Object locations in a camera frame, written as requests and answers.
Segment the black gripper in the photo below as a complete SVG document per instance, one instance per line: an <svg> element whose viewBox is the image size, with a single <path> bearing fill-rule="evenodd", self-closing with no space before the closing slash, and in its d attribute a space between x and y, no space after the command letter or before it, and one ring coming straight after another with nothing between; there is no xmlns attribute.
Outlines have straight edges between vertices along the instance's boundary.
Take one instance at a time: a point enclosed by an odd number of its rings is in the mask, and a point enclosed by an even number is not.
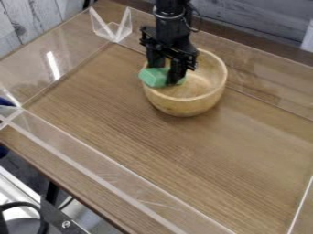
<svg viewBox="0 0 313 234"><path fill-rule="evenodd" d="M195 70L198 50L189 41L192 13L177 15L153 13L155 26L141 26L139 44L145 47L148 67L163 68L171 59L165 85L176 85L187 69Z"/></svg>

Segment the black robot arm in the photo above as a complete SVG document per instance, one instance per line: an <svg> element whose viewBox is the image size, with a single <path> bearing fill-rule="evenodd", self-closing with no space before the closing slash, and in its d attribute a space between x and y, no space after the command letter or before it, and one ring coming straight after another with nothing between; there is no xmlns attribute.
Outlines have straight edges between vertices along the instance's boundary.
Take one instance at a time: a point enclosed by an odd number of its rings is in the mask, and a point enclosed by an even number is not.
<svg viewBox="0 0 313 234"><path fill-rule="evenodd" d="M139 78L152 88L179 85L187 70L196 69L198 50L189 41L193 11L191 0L155 0L155 26L140 27L147 66Z"/></svg>

